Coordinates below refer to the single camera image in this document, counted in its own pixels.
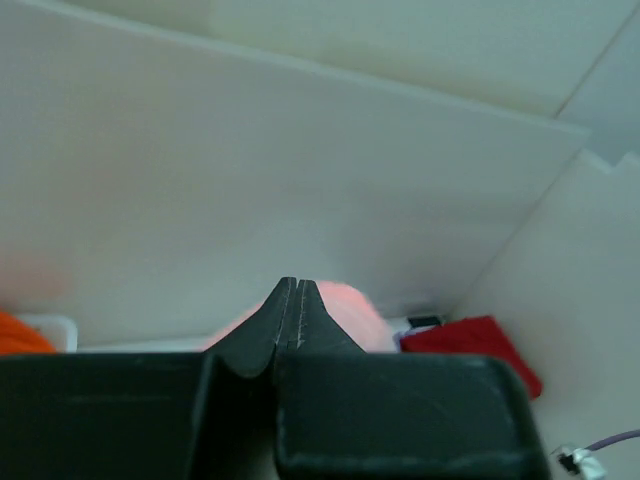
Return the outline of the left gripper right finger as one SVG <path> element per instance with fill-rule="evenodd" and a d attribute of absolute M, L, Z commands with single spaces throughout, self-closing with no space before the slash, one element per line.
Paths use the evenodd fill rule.
<path fill-rule="evenodd" d="M 546 479 L 522 381 L 477 355 L 368 353 L 299 282 L 273 370 L 283 479 Z"/>

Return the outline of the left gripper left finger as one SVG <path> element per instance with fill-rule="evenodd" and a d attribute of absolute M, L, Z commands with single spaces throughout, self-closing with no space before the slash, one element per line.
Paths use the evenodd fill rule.
<path fill-rule="evenodd" d="M 268 372 L 290 297 L 279 281 L 202 351 L 4 357 L 2 477 L 223 477 L 271 428 Z"/>

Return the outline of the pink polo shirt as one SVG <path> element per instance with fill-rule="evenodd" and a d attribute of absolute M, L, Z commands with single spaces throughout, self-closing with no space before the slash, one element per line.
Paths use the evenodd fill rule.
<path fill-rule="evenodd" d="M 361 350 L 373 353 L 397 351 L 391 327 L 364 294 L 335 282 L 321 281 L 317 286 L 329 316 Z"/>

